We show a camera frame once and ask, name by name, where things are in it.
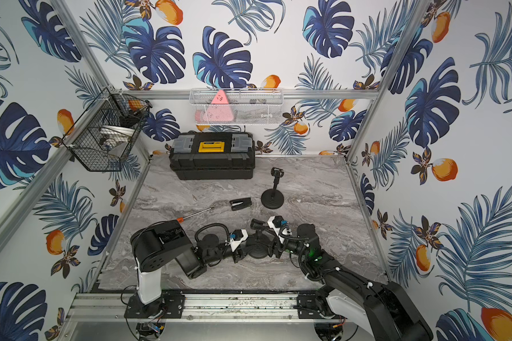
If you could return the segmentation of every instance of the white wire basket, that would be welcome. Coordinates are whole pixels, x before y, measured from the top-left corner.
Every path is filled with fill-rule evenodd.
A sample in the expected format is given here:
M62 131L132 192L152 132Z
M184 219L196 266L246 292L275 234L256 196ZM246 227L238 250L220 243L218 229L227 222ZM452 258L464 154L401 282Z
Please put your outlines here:
M191 89L198 126L264 126L284 121L282 89L223 89L229 104L211 104L220 89Z

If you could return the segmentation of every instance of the black round base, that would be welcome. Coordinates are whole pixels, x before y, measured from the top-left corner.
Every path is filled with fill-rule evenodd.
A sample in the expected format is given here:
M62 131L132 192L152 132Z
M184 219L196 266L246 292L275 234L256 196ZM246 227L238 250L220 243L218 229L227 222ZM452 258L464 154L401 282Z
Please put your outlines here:
M258 238L258 241L259 242L262 242L264 244L269 244L270 243L270 240L269 238L267 238L267 236L260 236ZM247 246L253 246L253 245L256 245L256 247L254 249L252 249L248 255L254 259L262 259L262 258L266 258L268 255L267 255L267 249L263 246L261 246L258 241L256 241L256 239L252 239L251 237L248 237L247 239Z
M269 209L277 209L284 204L284 196L279 190L275 190L275 196L271 197L273 193L273 189L267 189L264 193L261 194L261 203L266 208Z

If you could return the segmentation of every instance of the black wire basket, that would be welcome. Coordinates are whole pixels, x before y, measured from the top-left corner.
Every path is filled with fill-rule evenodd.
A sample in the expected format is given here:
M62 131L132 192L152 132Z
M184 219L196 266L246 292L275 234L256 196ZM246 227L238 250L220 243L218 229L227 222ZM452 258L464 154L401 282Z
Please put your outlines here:
M65 145L90 172L121 171L152 106L148 101L124 93L110 94L106 89L84 114L95 105L99 107L89 124L75 140Z

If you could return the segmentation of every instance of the pink triangle object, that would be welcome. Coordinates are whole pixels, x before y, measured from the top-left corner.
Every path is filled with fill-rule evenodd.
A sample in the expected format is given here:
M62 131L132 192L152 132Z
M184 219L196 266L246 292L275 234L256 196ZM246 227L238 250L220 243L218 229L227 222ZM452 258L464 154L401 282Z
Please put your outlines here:
M233 121L233 112L232 108L229 106L229 101L225 92L223 90L219 90L214 99L211 102L211 105L208 106L207 109L207 119L208 121L216 121L216 122L231 122Z

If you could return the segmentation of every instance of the screwdriver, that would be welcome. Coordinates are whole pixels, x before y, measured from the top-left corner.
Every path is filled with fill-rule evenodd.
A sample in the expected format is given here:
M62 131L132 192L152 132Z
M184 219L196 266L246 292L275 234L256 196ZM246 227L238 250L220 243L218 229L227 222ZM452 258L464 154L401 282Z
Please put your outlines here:
M180 218L177 218L176 220L177 220L179 223L182 223L182 222L184 222L184 220L185 220L185 219L191 218L191 217L193 217L194 215L198 215L199 213L207 212L207 211L209 211L209 210L211 210L211 209L213 209L213 208L214 208L214 207L209 207L209 208L207 208L207 209L204 209L203 211L200 211L200 212L194 213L194 214L189 215L189 216L187 216L187 217L180 217Z

